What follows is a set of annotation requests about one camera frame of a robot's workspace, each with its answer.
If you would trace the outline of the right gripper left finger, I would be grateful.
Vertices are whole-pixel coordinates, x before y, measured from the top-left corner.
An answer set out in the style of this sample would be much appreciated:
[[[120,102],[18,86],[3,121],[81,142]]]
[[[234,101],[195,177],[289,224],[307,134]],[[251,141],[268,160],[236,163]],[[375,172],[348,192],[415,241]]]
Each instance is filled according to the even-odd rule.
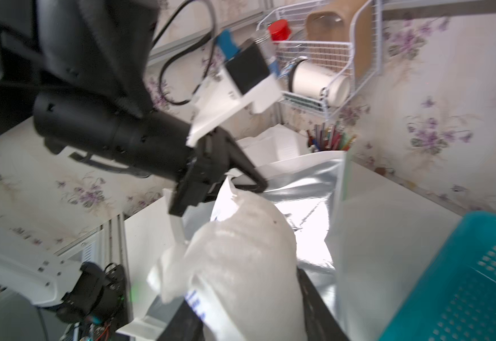
[[[157,341],[205,341],[204,324],[184,300]]]

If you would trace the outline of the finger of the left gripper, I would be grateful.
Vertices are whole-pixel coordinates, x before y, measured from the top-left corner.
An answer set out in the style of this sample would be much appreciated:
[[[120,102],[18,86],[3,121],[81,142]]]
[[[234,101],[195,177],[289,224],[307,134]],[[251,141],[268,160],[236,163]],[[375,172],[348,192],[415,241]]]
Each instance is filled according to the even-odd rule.
[[[226,142],[226,150],[229,161],[228,170],[237,170],[251,181],[249,184],[240,185],[239,189],[253,193],[263,193],[268,187],[268,182],[256,170],[256,166],[250,161],[239,145],[234,140],[228,140]]]

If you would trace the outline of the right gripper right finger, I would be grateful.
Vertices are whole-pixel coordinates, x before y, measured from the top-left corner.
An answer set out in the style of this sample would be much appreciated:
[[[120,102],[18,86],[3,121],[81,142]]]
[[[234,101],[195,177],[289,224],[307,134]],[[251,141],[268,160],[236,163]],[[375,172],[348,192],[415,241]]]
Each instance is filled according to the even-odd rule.
[[[303,296],[308,341],[348,341],[306,272],[297,268],[297,277]]]

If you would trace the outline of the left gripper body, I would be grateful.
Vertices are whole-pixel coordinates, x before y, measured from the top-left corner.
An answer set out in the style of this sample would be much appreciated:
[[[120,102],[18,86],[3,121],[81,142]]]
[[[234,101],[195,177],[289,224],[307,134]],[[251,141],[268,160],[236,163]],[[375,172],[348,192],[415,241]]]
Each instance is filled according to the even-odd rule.
[[[168,213],[183,216],[190,206],[197,206],[212,195],[226,172],[247,168],[248,158],[232,135],[221,127],[212,130],[197,142],[188,158],[186,171],[180,176]]]

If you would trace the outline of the white ice pack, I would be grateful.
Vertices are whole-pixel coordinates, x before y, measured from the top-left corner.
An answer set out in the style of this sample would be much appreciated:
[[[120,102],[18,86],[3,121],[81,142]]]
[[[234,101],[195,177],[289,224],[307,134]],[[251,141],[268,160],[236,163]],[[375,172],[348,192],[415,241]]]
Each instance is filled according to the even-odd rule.
[[[278,208],[226,179],[204,224],[146,278],[164,303],[182,297],[216,340],[306,340],[296,237]]]

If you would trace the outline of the white insulated delivery bag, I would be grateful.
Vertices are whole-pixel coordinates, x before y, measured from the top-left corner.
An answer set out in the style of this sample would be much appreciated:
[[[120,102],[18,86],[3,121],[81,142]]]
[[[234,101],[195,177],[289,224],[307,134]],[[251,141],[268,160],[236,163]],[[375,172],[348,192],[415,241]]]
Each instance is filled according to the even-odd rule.
[[[240,141],[273,177],[298,260],[351,340],[378,340],[460,216],[277,125]]]

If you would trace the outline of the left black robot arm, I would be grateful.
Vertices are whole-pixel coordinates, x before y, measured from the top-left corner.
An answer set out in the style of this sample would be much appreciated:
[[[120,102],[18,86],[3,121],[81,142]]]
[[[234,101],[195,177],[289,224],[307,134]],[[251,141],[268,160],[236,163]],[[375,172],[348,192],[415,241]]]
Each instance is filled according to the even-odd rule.
[[[151,1],[0,1],[0,135],[33,118],[47,150],[137,178],[175,182],[170,214],[217,196],[230,169],[264,177],[232,136],[153,105],[143,74],[165,33]],[[0,226],[0,286],[66,323],[109,325],[124,311],[124,267],[64,261]]]

